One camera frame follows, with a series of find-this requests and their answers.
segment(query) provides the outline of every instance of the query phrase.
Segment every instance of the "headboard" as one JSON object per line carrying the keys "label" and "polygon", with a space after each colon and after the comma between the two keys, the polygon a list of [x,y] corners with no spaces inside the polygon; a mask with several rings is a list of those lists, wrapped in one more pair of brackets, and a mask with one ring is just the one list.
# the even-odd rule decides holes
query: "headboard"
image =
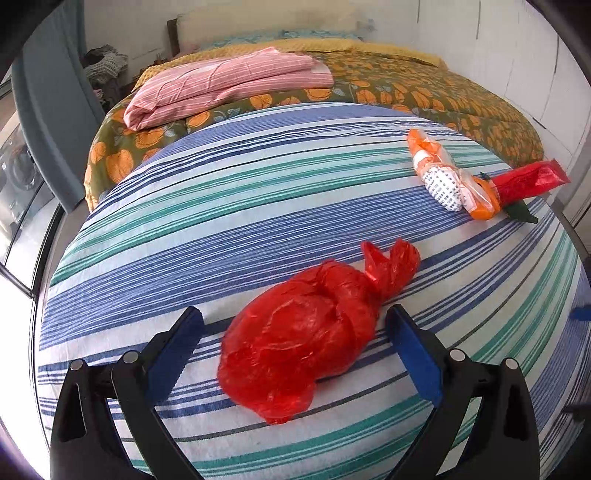
{"label": "headboard", "polygon": [[220,0],[168,20],[166,26],[174,57],[204,43],[258,31],[329,30],[358,35],[368,21],[351,0]]}

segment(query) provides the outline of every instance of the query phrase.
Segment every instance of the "pink striped pillowcase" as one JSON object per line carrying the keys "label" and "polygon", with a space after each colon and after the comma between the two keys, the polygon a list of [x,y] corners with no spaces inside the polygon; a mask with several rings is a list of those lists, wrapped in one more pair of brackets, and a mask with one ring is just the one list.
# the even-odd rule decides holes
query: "pink striped pillowcase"
{"label": "pink striped pillowcase", "polygon": [[252,95],[331,87],[333,83],[330,70],[321,62],[270,47],[233,59],[181,65],[156,75],[131,100],[124,121],[137,131]]}

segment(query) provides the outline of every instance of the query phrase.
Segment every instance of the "striped bed sheet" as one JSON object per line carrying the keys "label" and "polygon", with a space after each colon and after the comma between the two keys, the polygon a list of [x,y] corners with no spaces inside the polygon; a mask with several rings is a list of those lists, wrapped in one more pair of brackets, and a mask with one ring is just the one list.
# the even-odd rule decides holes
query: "striped bed sheet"
{"label": "striped bed sheet", "polygon": [[[237,116],[179,140],[117,185],[88,217],[51,280],[35,362],[48,436],[70,361],[141,349],[188,305],[207,333],[157,411],[205,478],[382,479],[430,412],[384,332],[353,367],[321,381],[310,409],[278,426],[234,403],[216,381],[220,340],[257,294],[326,258],[362,267],[359,243],[411,241],[422,263],[395,300],[446,346],[473,359],[516,358],[534,403],[541,477],[580,427],[561,415],[589,393],[591,302],[577,252],[550,208],[537,225],[448,212],[412,169],[405,135],[422,128],[457,164],[507,166],[426,119],[368,105],[290,105]],[[133,464],[147,471],[116,401]],[[457,462],[478,402],[444,465]]]}

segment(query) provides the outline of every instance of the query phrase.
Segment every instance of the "screw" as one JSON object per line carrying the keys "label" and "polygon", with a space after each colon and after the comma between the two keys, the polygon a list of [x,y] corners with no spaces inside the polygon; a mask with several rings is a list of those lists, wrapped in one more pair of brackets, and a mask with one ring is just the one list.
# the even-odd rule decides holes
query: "screw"
{"label": "screw", "polygon": [[519,368],[517,361],[513,360],[512,358],[505,360],[505,365],[507,368],[511,368],[512,370],[517,370]]}
{"label": "screw", "polygon": [[80,359],[74,360],[71,364],[70,364],[70,370],[73,370],[74,372],[76,370],[79,370],[80,368],[82,368],[82,365],[84,365],[84,362]]}
{"label": "screw", "polygon": [[466,354],[457,348],[454,348],[449,352],[449,356],[452,357],[456,362],[463,362],[466,359]]}
{"label": "screw", "polygon": [[138,352],[130,351],[123,356],[123,361],[126,364],[132,364],[139,358]]}

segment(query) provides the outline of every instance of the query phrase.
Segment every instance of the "pile of clothes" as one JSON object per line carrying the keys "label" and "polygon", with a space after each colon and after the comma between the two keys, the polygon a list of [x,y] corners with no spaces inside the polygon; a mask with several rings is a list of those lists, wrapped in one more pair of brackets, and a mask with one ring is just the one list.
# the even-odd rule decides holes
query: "pile of clothes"
{"label": "pile of clothes", "polygon": [[89,50],[82,59],[86,78],[105,112],[121,100],[121,85],[118,78],[127,69],[127,55],[119,53],[111,45]]}
{"label": "pile of clothes", "polygon": [[267,92],[332,87],[322,62],[264,48],[234,58],[173,67],[148,80],[127,106],[124,121],[137,131],[204,112],[223,103]]}

